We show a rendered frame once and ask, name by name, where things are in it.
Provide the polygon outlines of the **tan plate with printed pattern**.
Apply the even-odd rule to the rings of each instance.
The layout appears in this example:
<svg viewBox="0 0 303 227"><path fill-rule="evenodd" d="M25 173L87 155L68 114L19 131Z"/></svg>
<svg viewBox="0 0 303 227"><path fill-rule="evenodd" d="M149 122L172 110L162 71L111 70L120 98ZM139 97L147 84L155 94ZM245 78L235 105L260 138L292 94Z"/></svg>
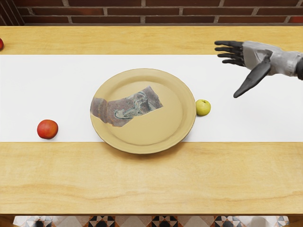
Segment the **tan plate with printed pattern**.
<svg viewBox="0 0 303 227"><path fill-rule="evenodd" d="M187 85L156 69L121 72L104 82L90 106L92 125L110 146L133 154L173 147L190 132L196 104Z"/></svg>

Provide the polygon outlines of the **yellow-green apple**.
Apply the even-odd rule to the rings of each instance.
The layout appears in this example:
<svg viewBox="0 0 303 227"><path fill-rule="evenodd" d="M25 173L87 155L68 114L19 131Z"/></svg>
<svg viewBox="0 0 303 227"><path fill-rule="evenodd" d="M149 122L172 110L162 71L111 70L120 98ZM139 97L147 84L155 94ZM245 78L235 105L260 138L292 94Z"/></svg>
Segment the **yellow-green apple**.
<svg viewBox="0 0 303 227"><path fill-rule="evenodd" d="M199 99L196 101L196 114L206 116L211 111L211 104L207 100Z"/></svg>

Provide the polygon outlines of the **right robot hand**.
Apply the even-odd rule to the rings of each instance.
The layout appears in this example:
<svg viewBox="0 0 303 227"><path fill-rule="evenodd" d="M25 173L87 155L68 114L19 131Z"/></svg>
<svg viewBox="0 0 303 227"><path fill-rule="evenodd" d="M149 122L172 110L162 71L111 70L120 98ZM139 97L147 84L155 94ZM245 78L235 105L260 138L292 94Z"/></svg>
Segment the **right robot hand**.
<svg viewBox="0 0 303 227"><path fill-rule="evenodd" d="M297 77L295 68L303 57L302 52L284 51L281 48L253 41L215 41L217 56L225 58L222 63L246 67L250 73L233 97L238 98L255 87L265 76L283 74Z"/></svg>

